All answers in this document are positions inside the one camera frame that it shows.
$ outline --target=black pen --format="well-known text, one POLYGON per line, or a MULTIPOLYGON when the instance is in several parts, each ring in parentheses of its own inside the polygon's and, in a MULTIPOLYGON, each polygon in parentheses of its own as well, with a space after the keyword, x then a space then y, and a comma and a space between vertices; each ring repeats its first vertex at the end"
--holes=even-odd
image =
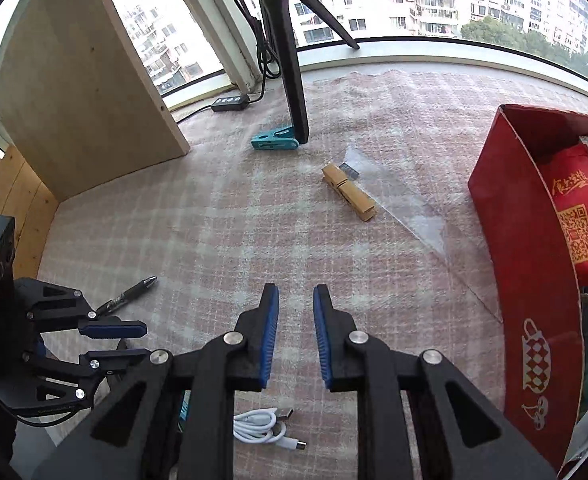
POLYGON ((110 316, 116 312, 122 306, 125 306, 130 301, 135 300, 136 298, 140 298, 142 294, 154 283, 158 278, 156 276, 150 276, 149 278, 145 278, 142 282, 136 283, 131 288, 128 288, 125 292, 123 292, 119 297, 114 298, 113 300, 107 301, 107 303, 103 303, 96 309, 96 316, 110 316))

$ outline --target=tree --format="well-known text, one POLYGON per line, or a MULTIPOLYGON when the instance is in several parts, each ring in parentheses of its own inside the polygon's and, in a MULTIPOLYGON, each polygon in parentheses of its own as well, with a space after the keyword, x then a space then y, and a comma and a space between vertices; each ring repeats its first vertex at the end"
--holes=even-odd
POLYGON ((527 52, 588 77, 588 52, 572 53, 564 45, 549 43, 547 38, 536 30, 529 30, 523 34, 507 23, 501 23, 491 16, 485 16, 479 22, 469 22, 463 25, 460 28, 460 33, 465 40, 490 43, 527 52))

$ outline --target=wooden clothespin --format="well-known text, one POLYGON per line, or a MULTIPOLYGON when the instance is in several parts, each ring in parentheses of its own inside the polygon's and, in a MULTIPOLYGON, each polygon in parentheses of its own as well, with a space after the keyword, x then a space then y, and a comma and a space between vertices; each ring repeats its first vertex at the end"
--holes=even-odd
POLYGON ((323 179, 335 191, 343 195, 359 218, 366 222, 376 214, 375 202, 360 190, 356 184, 347 179, 347 175, 333 164, 327 164, 323 168, 323 179))

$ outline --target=red box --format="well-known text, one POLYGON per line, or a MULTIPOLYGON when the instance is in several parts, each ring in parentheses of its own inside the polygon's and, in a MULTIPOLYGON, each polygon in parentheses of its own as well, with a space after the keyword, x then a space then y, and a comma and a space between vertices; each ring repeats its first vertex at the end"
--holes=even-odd
POLYGON ((588 116, 502 105, 468 187, 494 264, 505 338, 505 415, 559 471, 583 382, 574 265, 535 160, 588 137, 588 116))

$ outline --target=clear plastic bag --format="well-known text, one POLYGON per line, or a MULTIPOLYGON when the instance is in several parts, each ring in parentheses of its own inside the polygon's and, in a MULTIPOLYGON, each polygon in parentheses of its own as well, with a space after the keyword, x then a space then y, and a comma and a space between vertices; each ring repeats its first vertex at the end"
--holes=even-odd
POLYGON ((487 249, 478 247, 452 222, 448 222, 418 193, 411 191, 391 170, 348 146, 344 164, 356 173, 346 173, 392 215, 433 251, 458 279, 478 298, 501 323, 494 268, 487 249))

